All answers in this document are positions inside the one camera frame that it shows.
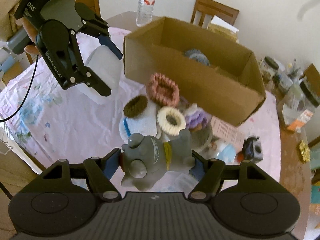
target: human hand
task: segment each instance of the human hand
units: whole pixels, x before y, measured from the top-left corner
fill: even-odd
[[[31,41],[33,43],[35,43],[38,31],[32,26],[32,24],[30,22],[28,22],[28,20],[25,17],[23,17],[21,19],[21,22],[22,22],[23,28],[26,30],[29,38],[31,39]],[[27,45],[24,48],[24,51],[29,54],[40,54],[37,46],[35,46],[35,45]]]

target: pink knitted item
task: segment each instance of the pink knitted item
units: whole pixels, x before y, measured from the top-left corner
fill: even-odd
[[[160,106],[176,107],[179,103],[179,88],[177,84],[163,74],[153,74],[146,88],[147,96]]]

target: yellow collar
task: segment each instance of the yellow collar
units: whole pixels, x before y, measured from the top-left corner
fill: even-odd
[[[172,150],[171,150],[171,145],[168,142],[164,142],[163,146],[164,146],[165,159],[166,159],[167,171],[168,171],[171,164]]]

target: water bottle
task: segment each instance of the water bottle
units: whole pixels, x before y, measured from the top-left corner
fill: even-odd
[[[137,11],[137,26],[141,27],[152,21],[153,8],[156,0],[139,0]]]

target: gray cat figurine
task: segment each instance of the gray cat figurine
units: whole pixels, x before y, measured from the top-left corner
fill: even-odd
[[[123,187],[137,187],[140,191],[151,189],[167,171],[188,174],[195,166],[190,148],[190,131],[179,132],[179,137],[162,143],[153,136],[132,134],[128,144],[122,145],[121,168],[125,175]]]

